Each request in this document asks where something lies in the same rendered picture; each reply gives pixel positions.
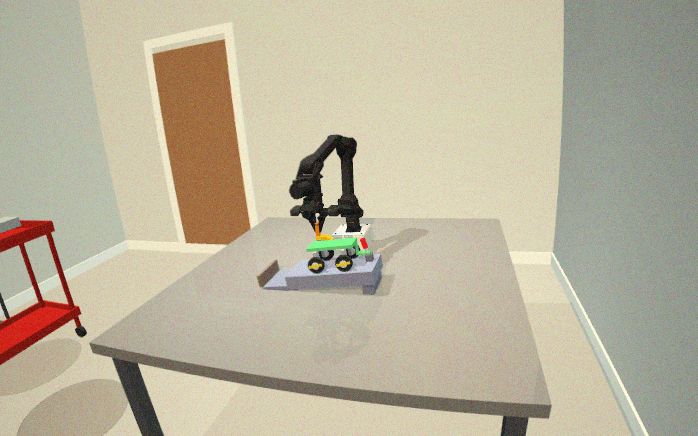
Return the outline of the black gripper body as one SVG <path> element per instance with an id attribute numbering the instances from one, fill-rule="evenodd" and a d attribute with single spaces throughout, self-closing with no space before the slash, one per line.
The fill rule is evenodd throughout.
<path id="1" fill-rule="evenodd" d="M 339 216 L 340 213 L 342 212 L 342 208 L 340 205 L 331 205 L 329 208 L 323 208 L 324 204 L 322 201 L 322 196 L 323 193 L 317 193 L 317 194 L 309 194 L 305 198 L 307 200 L 312 200 L 312 197 L 315 197 L 318 203 L 320 204 L 321 211 L 319 212 L 319 216 L 326 216 L 328 215 L 329 217 L 336 217 Z M 314 199 L 315 199 L 314 198 Z M 302 205 L 295 205 L 293 208 L 290 209 L 290 216 L 298 216 L 300 212 L 300 208 Z"/>

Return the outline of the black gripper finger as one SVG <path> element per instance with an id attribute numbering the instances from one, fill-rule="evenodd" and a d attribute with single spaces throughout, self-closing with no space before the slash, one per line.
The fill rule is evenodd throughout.
<path id="1" fill-rule="evenodd" d="M 306 219 L 310 222 L 314 232 L 316 233 L 316 231 L 315 231 L 316 214 L 314 217 L 306 217 Z"/>
<path id="2" fill-rule="evenodd" d="M 321 231 L 322 231 L 323 224 L 324 224 L 325 218 L 326 218 L 327 216 L 328 216 L 328 215 L 326 215 L 326 216 L 318 216 L 318 217 L 317 217 L 317 218 L 318 218 L 318 222 L 319 222 L 319 233 L 321 233 Z"/>

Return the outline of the yellow wheel chock with orange handle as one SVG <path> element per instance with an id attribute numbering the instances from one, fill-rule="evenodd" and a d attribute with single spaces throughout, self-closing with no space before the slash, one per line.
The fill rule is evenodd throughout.
<path id="1" fill-rule="evenodd" d="M 326 240 L 333 240 L 334 238 L 329 236 L 329 235 L 321 235 L 319 233 L 319 223 L 315 223 L 315 231 L 316 231 L 316 240 L 318 241 L 326 241 Z"/>

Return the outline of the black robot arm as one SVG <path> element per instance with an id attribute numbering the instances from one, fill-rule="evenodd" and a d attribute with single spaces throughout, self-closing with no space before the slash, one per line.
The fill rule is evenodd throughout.
<path id="1" fill-rule="evenodd" d="M 354 138 L 329 135 L 315 152 L 301 159 L 296 179 L 292 180 L 289 187 L 289 194 L 297 200 L 309 194 L 320 193 L 320 179 L 323 178 L 320 172 L 325 159 L 335 148 L 341 159 L 342 196 L 338 199 L 338 205 L 342 208 L 341 217 L 346 217 L 345 233 L 360 232 L 362 226 L 360 226 L 359 218 L 362 218 L 364 211 L 359 206 L 358 199 L 354 194 L 353 157 L 357 149 L 357 142 Z M 320 204 L 314 198 L 312 197 L 312 200 L 303 198 L 303 204 L 300 208 L 303 218 L 314 217 L 315 213 L 320 212 Z"/>

